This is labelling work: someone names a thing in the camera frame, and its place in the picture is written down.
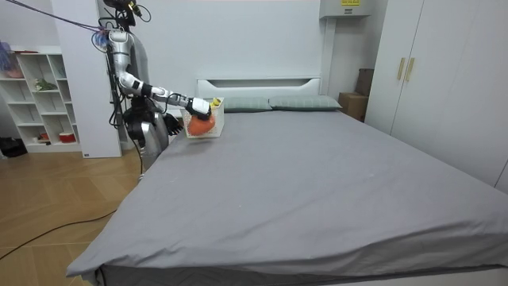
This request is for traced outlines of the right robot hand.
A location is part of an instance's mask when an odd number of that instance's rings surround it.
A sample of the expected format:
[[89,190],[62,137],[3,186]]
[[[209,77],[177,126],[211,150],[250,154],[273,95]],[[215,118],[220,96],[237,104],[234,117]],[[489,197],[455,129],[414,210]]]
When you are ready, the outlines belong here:
[[188,98],[185,110],[202,121],[209,120],[212,115],[210,103],[200,98]]

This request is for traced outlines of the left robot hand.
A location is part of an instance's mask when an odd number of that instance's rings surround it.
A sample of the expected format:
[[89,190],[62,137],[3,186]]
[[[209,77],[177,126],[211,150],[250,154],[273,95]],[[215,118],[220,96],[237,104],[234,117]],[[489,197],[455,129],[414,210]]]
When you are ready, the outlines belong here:
[[183,130],[183,127],[178,118],[175,118],[171,114],[164,115],[164,123],[166,125],[169,136],[178,135]]

